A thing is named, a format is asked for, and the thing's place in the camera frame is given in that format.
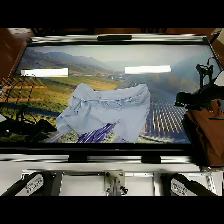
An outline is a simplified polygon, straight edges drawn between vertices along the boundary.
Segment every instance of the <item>black border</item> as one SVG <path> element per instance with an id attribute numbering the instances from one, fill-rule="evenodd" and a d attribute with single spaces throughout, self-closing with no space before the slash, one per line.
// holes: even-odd
<path id="1" fill-rule="evenodd" d="M 158 34 L 157 36 L 165 37 L 166 34 Z M 202 37 L 200 42 L 197 41 L 181 41 L 181 40 L 170 40 L 166 41 L 141 41 L 141 40 L 131 40 L 131 41 L 121 41 L 121 40 L 107 40 L 107 41 L 75 41 L 74 42 L 44 42 L 38 43 L 32 41 L 32 39 L 27 40 L 26 46 L 21 48 L 20 55 L 18 56 L 13 69 L 11 70 L 9 76 L 14 76 L 26 47 L 36 47 L 36 46 L 63 46 L 68 45 L 130 45 L 130 44 L 159 44 L 159 45 L 207 45 L 211 48 L 212 53 L 221 69 L 220 63 L 208 41 L 207 37 Z M 157 156 L 190 156 L 192 155 L 192 145 L 191 144 L 144 144 L 144 143 L 5 143 L 2 142 L 0 145 L 0 153 L 25 153 L 25 154 L 82 154 L 82 155 L 102 155 L 105 152 L 107 155 L 157 155 Z"/>

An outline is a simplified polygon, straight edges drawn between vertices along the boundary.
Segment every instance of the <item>brown floor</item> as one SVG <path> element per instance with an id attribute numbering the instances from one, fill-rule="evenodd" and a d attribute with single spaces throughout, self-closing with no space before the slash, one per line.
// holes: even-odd
<path id="1" fill-rule="evenodd" d="M 211 33 L 215 28 L 168 28 L 168 34 L 202 34 L 211 39 Z M 95 28 L 96 34 L 129 34 L 141 33 L 141 28 Z M 12 34 L 7 28 L 0 28 L 0 79 L 7 77 L 19 54 L 23 42 L 32 33 Z M 219 60 L 224 64 L 224 45 L 215 41 L 213 48 L 217 53 Z"/>

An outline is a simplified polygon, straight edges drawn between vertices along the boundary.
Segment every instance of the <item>brown bag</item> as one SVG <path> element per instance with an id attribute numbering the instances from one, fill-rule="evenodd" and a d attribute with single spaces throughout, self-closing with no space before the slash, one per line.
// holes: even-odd
<path id="1" fill-rule="evenodd" d="M 188 110 L 186 115 L 196 125 L 209 165 L 224 166 L 224 113 L 220 100 L 211 102 L 211 110 Z"/>

